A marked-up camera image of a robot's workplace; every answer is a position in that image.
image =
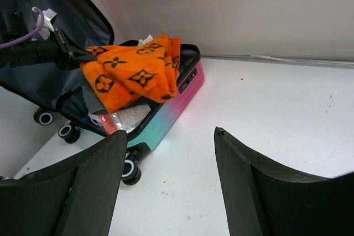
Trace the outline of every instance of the black wheel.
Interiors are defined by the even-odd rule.
[[[142,177],[142,171],[140,171],[138,165],[131,160],[124,162],[124,170],[122,175],[122,181],[126,185],[135,185]]]
[[[68,144],[75,143],[80,137],[80,131],[73,124],[63,125],[58,131],[59,138],[63,138]]]
[[[33,119],[40,125],[50,125],[53,122],[54,117],[52,113],[46,111],[45,109],[38,108],[33,115]]]

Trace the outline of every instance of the robotic arm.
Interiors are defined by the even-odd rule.
[[[0,49],[0,69],[6,64],[17,67],[55,62],[62,70],[72,70],[82,62],[96,60],[95,56],[70,40],[63,30],[52,26],[50,21],[56,16],[55,12],[48,9],[43,14],[44,26],[39,33],[44,40],[27,40]],[[2,13],[0,44],[21,38],[26,33],[28,31],[21,13]]]

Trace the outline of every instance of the white table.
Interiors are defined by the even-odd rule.
[[[354,170],[354,70],[203,60],[206,80],[135,186],[121,184],[111,236],[228,235],[214,153],[223,127],[262,154],[297,170],[334,177]],[[88,148],[82,131],[57,135],[17,177]]]

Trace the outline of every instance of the orange cloth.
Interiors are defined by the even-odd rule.
[[[142,47],[92,46],[97,61],[80,67],[109,113],[141,96],[163,103],[177,94],[180,45],[164,34]]]

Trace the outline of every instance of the gray cloth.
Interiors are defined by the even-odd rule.
[[[84,96],[86,107],[87,109],[89,109],[88,112],[95,115],[107,113],[105,106],[95,94],[95,91],[93,90],[84,75],[80,80],[80,86],[82,88],[82,94]]]

